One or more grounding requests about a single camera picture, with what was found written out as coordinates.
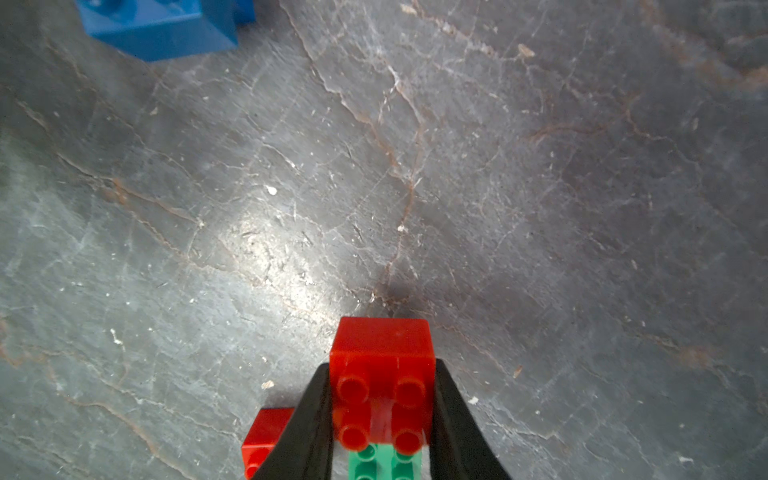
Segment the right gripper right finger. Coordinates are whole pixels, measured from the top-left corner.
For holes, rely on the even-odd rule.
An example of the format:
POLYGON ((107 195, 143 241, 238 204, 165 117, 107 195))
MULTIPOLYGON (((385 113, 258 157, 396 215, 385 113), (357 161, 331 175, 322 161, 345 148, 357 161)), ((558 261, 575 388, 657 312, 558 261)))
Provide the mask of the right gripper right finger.
POLYGON ((432 479, 512 479, 483 437, 442 359, 436 360, 429 450, 432 479))

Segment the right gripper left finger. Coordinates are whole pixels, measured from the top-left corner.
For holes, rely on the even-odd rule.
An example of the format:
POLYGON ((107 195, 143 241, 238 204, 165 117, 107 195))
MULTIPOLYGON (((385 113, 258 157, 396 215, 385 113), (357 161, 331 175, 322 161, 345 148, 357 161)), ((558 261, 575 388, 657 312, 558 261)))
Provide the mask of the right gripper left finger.
POLYGON ((333 464, 329 364, 310 380, 286 428, 250 479, 330 479, 333 464))

